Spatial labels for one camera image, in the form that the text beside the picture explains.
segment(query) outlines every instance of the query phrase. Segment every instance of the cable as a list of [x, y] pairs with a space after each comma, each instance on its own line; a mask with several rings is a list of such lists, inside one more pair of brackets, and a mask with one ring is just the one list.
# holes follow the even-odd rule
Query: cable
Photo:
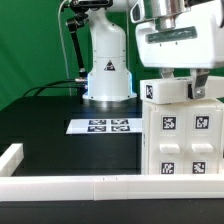
[[69, 74], [69, 68], [68, 68], [68, 59], [66, 55], [66, 50], [65, 50], [65, 42], [64, 42], [64, 37], [63, 37], [63, 32], [62, 32], [62, 25], [61, 25], [61, 10], [65, 2], [68, 0], [64, 0], [58, 10], [58, 27], [59, 27], [59, 33], [60, 33], [60, 39], [61, 39], [61, 46], [62, 46], [62, 52], [63, 52], [63, 57], [64, 57], [64, 62], [65, 62], [65, 71], [66, 71], [66, 76], [67, 79], [70, 79], [70, 74]]
[[54, 85], [59, 85], [59, 84], [64, 84], [64, 83], [75, 83], [74, 79], [66, 79], [66, 80], [60, 80], [60, 81], [56, 81], [56, 82], [51, 82], [45, 86], [43, 86], [42, 88], [40, 88], [34, 96], [39, 95], [47, 86], [54, 86]]
[[28, 91], [26, 91], [24, 94], [23, 94], [23, 97], [26, 97], [26, 95], [30, 92], [32, 92], [33, 90], [36, 90], [36, 89], [42, 89], [45, 90], [45, 89], [66, 89], [66, 88], [84, 88], [84, 85], [76, 85], [76, 86], [39, 86], [39, 87], [34, 87], [32, 89], [29, 89]]

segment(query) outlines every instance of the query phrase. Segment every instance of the black cable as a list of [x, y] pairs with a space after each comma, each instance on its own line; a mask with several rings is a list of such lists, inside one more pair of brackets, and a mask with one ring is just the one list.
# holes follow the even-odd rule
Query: black cable
[[42, 91], [44, 91], [45, 87], [47, 87], [47, 86], [54, 86], [54, 85], [59, 85], [59, 84], [64, 84], [64, 83], [75, 83], [75, 80], [74, 79], [66, 79], [66, 80], [51, 82], [51, 83], [39, 88], [39, 90], [34, 94], [34, 96], [38, 96]]
[[23, 97], [26, 97], [26, 95], [30, 92], [32, 92], [33, 90], [36, 90], [36, 89], [42, 89], [45, 90], [45, 89], [65, 89], [65, 88], [84, 88], [84, 85], [76, 85], [76, 86], [39, 86], [39, 87], [34, 87], [34, 88], [31, 88], [29, 90], [27, 90], [24, 94], [23, 94]]

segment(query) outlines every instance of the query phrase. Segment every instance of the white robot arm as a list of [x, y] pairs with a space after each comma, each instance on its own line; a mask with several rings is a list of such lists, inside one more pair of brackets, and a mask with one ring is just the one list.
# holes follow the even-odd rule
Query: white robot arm
[[[172, 74], [173, 68], [189, 68], [190, 95], [193, 99], [208, 97], [205, 93], [208, 69], [224, 66], [224, 1], [139, 0], [131, 18], [134, 23], [143, 22], [136, 28], [143, 65], [162, 68], [163, 76], [170, 71]], [[189, 90], [185, 89], [188, 98]], [[174, 98], [178, 97], [160, 103], [180, 102]]]
[[70, 1], [70, 8], [76, 14], [75, 26], [82, 27], [88, 18], [92, 37], [93, 68], [88, 73], [88, 91], [83, 95], [85, 104], [120, 107], [136, 101], [137, 95], [132, 91], [132, 75], [126, 68], [125, 32], [108, 21], [105, 15], [105, 8], [126, 11], [127, 3], [133, 6], [132, 2]]

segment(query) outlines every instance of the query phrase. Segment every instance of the white block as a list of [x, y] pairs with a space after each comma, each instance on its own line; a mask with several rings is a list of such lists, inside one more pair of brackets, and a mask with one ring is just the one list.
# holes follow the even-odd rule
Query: white block
[[95, 178], [94, 199], [127, 199], [127, 177], [104, 176]]
[[180, 153], [180, 147], [177, 144], [160, 144], [161, 153]]
[[142, 174], [221, 173], [223, 108], [218, 100], [144, 101]]
[[195, 153], [212, 153], [214, 148], [211, 144], [192, 144], [192, 150]]
[[0, 157], [0, 177], [10, 177], [23, 157], [23, 145], [12, 144]]

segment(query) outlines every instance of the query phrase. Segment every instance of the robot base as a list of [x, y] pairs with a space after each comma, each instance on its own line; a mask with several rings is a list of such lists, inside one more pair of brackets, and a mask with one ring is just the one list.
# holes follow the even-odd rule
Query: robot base
[[121, 101], [98, 101], [91, 99], [83, 99], [83, 103], [88, 106], [102, 107], [102, 108], [116, 108], [116, 107], [126, 107], [128, 105], [136, 104], [137, 98], [129, 98]]

